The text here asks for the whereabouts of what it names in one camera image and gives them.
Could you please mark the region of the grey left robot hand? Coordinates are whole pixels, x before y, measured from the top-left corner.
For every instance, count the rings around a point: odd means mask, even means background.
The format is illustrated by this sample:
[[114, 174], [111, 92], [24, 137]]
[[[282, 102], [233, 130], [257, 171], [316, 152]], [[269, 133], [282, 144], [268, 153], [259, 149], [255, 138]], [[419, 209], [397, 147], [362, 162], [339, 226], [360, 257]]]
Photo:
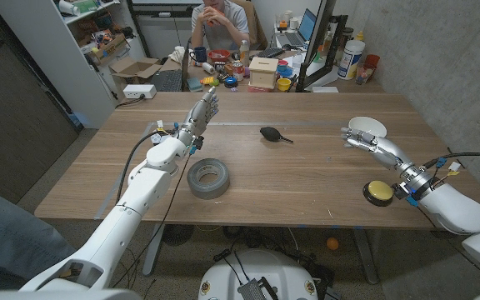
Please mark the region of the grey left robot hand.
[[207, 124], [219, 111], [218, 101], [216, 88], [211, 87], [187, 113], [177, 138], [189, 146], [196, 137], [202, 136]]

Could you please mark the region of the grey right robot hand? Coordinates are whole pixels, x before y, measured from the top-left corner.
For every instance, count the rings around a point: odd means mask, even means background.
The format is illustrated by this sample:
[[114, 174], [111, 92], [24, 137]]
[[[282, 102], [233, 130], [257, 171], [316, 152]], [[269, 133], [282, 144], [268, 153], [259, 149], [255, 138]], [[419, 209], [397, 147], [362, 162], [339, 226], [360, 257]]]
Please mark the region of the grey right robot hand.
[[370, 153], [388, 170], [393, 170], [406, 185], [408, 195], [421, 200], [433, 191], [433, 176], [413, 160], [394, 142], [385, 137], [348, 127], [341, 128], [345, 148], [359, 148]]

